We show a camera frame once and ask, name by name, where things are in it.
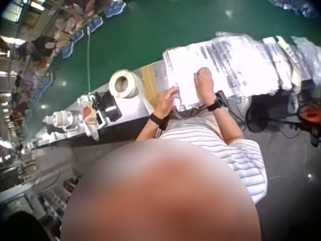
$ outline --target smartwatch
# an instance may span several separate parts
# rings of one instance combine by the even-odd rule
[[[208,111],[215,111],[218,108],[222,108],[224,106],[224,102],[220,97],[217,97],[216,101],[214,104],[210,105],[207,107]]]
[[[158,118],[156,115],[154,115],[154,113],[150,115],[149,119],[152,122],[156,123],[158,126],[161,126],[164,122],[163,119]]]
[[[165,117],[164,119],[160,119],[160,118],[158,118],[156,115],[154,115],[154,113],[150,115],[149,119],[150,119],[152,122],[156,123],[156,124],[158,125],[158,127],[159,127],[162,131],[165,131],[165,130],[166,130],[166,127],[167,127],[167,125],[168,125],[168,123],[169,123],[169,120],[170,120],[170,118],[169,118],[168,116]]]

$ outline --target striped shirt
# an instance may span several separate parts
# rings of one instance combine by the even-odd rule
[[[254,203],[266,195],[265,166],[256,142],[241,139],[227,145],[208,125],[187,120],[167,128],[159,138],[181,140],[211,151],[237,173]]]

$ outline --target packing tape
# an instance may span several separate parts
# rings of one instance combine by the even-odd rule
[[[117,98],[133,98],[139,94],[138,81],[138,76],[129,70],[119,70],[110,79],[109,91]]]

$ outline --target factory floor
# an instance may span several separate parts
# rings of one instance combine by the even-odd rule
[[[217,31],[245,33],[259,40],[282,35],[307,37],[321,45],[319,22],[277,8],[268,0],[125,0],[124,12],[110,19],[91,36],[91,89],[109,81],[119,69],[134,70],[162,59],[167,48],[215,37]],[[87,36],[72,56],[59,55],[50,71],[54,83],[42,97],[26,134],[32,138],[42,119],[63,110],[88,91]]]

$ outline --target ceiling light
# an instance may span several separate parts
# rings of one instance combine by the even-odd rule
[[[43,6],[41,6],[40,4],[37,4],[35,2],[31,2],[30,6],[32,6],[33,8],[36,8],[36,9],[38,9],[40,11],[43,11],[45,9]]]
[[[11,93],[0,94],[1,97],[10,97]]]
[[[3,140],[0,140],[0,145],[8,149],[12,148],[12,145],[10,142],[4,142]]]
[[[5,37],[5,36],[1,36],[1,38],[5,42],[10,43],[10,44],[20,45],[20,44],[23,44],[25,42],[25,40],[22,40],[22,39],[15,39],[15,38],[10,38],[10,37]]]

